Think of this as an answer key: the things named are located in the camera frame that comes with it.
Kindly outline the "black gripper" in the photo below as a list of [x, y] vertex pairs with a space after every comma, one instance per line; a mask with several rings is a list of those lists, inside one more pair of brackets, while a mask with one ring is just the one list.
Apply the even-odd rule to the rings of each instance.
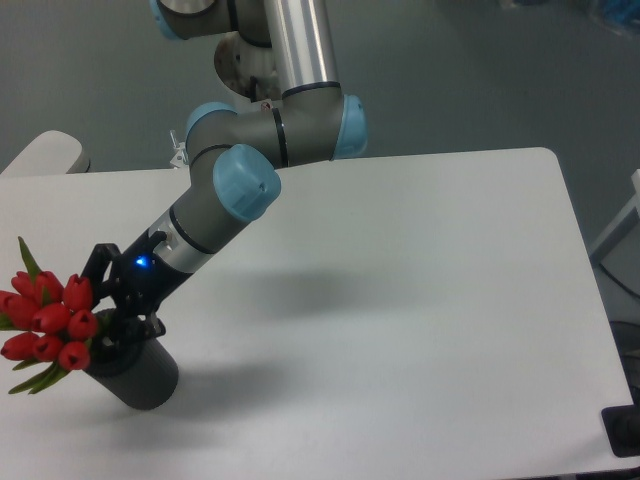
[[123, 252], [114, 243], [93, 247], [81, 276], [89, 279], [93, 305], [111, 297], [116, 306], [102, 312], [104, 348], [120, 349], [166, 334], [155, 312], [192, 276], [171, 267], [154, 252], [167, 238], [164, 231], [143, 232]]

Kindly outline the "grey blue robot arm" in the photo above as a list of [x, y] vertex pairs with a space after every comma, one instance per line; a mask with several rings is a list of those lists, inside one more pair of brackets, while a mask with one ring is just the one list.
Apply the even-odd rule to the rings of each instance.
[[91, 342], [112, 353], [157, 338], [160, 304], [257, 220], [281, 190], [283, 168], [353, 158], [366, 148], [360, 99], [339, 82], [321, 1], [154, 1], [161, 31], [188, 40], [235, 32], [274, 54], [282, 102], [239, 113], [206, 103], [186, 127], [189, 189], [127, 249], [97, 245], [83, 276], [115, 308]]

